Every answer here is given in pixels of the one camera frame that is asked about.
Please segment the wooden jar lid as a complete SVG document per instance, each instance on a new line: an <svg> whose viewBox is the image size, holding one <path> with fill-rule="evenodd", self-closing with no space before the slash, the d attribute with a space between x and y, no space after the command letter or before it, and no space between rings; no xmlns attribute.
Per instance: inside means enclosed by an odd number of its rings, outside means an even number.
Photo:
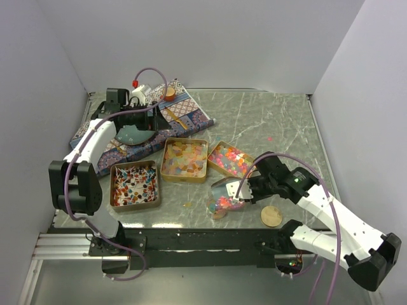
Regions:
<svg viewBox="0 0 407 305"><path fill-rule="evenodd" d="M268 227L277 227L282 223L282 212L275 206L267 206L261 210L260 219Z"/></svg>

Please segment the teal ceramic plate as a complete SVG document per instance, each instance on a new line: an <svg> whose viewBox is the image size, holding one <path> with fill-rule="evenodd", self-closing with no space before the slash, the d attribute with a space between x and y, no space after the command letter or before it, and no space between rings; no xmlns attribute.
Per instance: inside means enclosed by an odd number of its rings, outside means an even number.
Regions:
<svg viewBox="0 0 407 305"><path fill-rule="evenodd" d="M138 130L136 126L127 125L119 130L115 136L115 140L127 146L136 146L148 141L155 135L155 131Z"/></svg>

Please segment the metal candy scoop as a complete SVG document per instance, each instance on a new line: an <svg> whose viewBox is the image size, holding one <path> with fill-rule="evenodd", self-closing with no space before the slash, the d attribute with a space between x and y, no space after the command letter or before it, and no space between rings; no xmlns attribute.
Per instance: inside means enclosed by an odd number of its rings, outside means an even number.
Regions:
<svg viewBox="0 0 407 305"><path fill-rule="evenodd" d="M211 189L211 198L214 201L219 200L221 197L229 198L226 185L232 182L240 182L239 178L236 177L224 177L219 181L213 183L210 187Z"/></svg>

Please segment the gold tin with popsicle candies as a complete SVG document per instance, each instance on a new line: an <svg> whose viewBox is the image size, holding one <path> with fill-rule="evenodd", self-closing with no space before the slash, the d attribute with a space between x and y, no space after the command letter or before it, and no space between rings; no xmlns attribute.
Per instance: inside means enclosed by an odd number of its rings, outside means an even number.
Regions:
<svg viewBox="0 0 407 305"><path fill-rule="evenodd" d="M160 168L162 178L167 182L205 182L208 152L206 140L168 138Z"/></svg>

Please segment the gold tin with gummy candies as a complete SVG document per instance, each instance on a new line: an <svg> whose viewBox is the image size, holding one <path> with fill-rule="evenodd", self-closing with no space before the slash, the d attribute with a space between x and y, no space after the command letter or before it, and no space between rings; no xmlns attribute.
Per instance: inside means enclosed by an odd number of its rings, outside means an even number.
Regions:
<svg viewBox="0 0 407 305"><path fill-rule="evenodd" d="M224 141L218 142L207 159L211 168L228 177L242 178L246 173L257 170L256 167L249 170L253 157Z"/></svg>

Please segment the clear glass jar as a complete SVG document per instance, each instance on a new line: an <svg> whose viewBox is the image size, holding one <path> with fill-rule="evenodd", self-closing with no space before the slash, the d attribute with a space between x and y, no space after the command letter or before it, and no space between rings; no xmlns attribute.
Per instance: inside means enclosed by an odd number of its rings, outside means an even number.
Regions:
<svg viewBox="0 0 407 305"><path fill-rule="evenodd" d="M230 211L237 211L246 206L244 200L236 200L233 197L218 196L211 198L207 203L207 213L211 219L222 219Z"/></svg>

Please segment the gold tin with lollipops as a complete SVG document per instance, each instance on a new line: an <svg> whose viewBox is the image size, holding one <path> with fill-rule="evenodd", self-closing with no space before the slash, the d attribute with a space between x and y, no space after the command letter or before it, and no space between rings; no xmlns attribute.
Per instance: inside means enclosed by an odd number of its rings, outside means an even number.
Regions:
<svg viewBox="0 0 407 305"><path fill-rule="evenodd" d="M159 173L153 160L111 167L109 204L117 213L157 208L161 204Z"/></svg>

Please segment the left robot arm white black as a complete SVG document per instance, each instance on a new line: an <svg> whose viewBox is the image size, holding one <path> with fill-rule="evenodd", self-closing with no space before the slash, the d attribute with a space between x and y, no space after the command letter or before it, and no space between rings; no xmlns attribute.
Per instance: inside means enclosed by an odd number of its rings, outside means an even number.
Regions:
<svg viewBox="0 0 407 305"><path fill-rule="evenodd" d="M124 127L133 126L138 133L168 130L158 102L148 104L140 85L132 91L108 88L106 99L92 114L79 144L62 161L48 167L53 206L74 221L82 221L92 230L93 243L112 255L127 249L120 221L102 207L102 188L97 178L98 162L106 146Z"/></svg>

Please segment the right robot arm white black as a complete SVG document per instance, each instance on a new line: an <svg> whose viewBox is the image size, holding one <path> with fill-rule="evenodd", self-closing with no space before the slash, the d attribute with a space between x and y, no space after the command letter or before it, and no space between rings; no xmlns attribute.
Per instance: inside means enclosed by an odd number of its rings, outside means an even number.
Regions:
<svg viewBox="0 0 407 305"><path fill-rule="evenodd" d="M236 198L264 199L278 195L311 213L333 235L310 229L302 222L290 220L278 238L283 252L306 250L343 268L360 287L374 292L396 265L402 241L394 233L383 233L360 219L337 200L321 176L310 165L300 164L294 170L281 162L282 153L266 152L258 156L253 167L258 176L244 178Z"/></svg>

